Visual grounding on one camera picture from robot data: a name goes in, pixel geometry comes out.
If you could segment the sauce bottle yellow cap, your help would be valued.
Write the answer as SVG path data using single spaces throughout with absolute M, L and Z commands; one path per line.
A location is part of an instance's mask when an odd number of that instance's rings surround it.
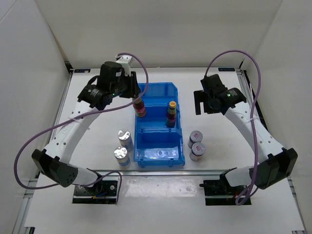
M 174 127 L 176 123 L 176 102 L 170 101 L 166 117 L 166 125 Z
M 144 117 L 146 115 L 146 108 L 142 98 L 133 103 L 133 108 L 137 117 Z

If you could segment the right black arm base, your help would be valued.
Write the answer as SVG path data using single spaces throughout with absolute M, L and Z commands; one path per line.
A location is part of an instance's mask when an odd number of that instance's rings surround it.
M 206 206 L 235 206 L 237 196 L 246 188 L 243 186 L 231 187 L 219 180 L 204 180 L 199 185 L 204 189 Z

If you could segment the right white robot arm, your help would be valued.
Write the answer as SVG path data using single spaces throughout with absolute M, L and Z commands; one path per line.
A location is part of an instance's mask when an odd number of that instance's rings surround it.
M 219 190 L 232 194 L 237 186 L 250 185 L 264 190 L 291 175 L 298 158 L 293 149 L 286 149 L 273 138 L 260 120 L 251 113 L 246 97 L 238 88 L 228 89 L 219 75 L 204 77 L 202 90 L 194 92 L 195 113 L 200 115 L 200 103 L 207 114 L 221 113 L 243 135 L 257 154 L 257 165 L 233 168 L 225 171 L 219 182 Z

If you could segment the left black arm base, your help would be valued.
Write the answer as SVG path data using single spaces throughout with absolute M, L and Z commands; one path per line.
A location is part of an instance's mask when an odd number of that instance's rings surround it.
M 120 180 L 117 176 L 104 178 L 92 192 L 91 188 L 75 186 L 72 204 L 117 204 Z

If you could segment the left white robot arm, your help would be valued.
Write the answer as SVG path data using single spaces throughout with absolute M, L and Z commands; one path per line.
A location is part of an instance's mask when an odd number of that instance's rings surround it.
M 124 56 L 102 64 L 100 74 L 92 77 L 78 95 L 69 123 L 60 128 L 43 150 L 34 150 L 32 159 L 41 174 L 62 187 L 74 184 L 85 187 L 91 195 L 101 192 L 99 175 L 70 164 L 70 160 L 85 132 L 113 98 L 137 98 L 140 94 L 136 74 L 131 71 L 131 59 Z

